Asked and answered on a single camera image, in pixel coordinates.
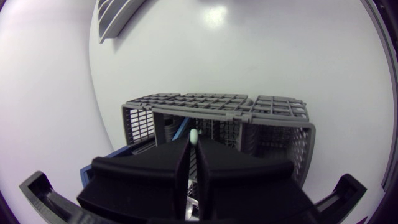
plastic grid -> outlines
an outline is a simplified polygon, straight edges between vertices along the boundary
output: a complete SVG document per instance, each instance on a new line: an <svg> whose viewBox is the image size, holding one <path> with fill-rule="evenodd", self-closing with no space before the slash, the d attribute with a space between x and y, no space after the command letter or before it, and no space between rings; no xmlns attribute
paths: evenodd
<svg viewBox="0 0 398 224"><path fill-rule="evenodd" d="M289 159L294 163L292 178L301 183L310 147L310 129L251 124L255 129L252 138L245 141L256 142L254 150L246 154L265 159Z"/></svg>
<svg viewBox="0 0 398 224"><path fill-rule="evenodd" d="M179 93L158 93L149 96L144 96L135 100L130 100L127 104L140 105L142 103L162 103L165 100L180 96Z"/></svg>
<svg viewBox="0 0 398 224"><path fill-rule="evenodd" d="M233 147L239 150L239 130L240 123L235 121L221 121L220 122L220 140L219 142L226 146Z"/></svg>
<svg viewBox="0 0 398 224"><path fill-rule="evenodd" d="M305 105L302 100L295 98L258 96L250 112L257 118L309 121Z"/></svg>
<svg viewBox="0 0 398 224"><path fill-rule="evenodd" d="M193 126L202 134L243 153L290 159L295 165L293 178L302 186L315 139L305 105L287 97L258 96L252 103L247 95L174 93L145 96L123 107L196 118Z"/></svg>
<svg viewBox="0 0 398 224"><path fill-rule="evenodd" d="M155 127L152 111L123 108L123 121L127 145L154 136Z"/></svg>
<svg viewBox="0 0 398 224"><path fill-rule="evenodd" d="M167 109L185 108L203 108L208 110L236 110L242 105L247 95L239 94L201 94L189 93L186 95L172 94L154 94L128 101L130 105L142 105L149 103L152 106Z"/></svg>
<svg viewBox="0 0 398 224"><path fill-rule="evenodd" d="M281 121L309 121L306 104L302 100L278 96L258 96L254 103L247 95L238 94L201 94L189 93L180 95L154 94L128 101L129 105L150 105L159 112L169 111L180 116L204 118L206 114L212 119L225 121L243 119L250 123L251 118L277 119Z"/></svg>

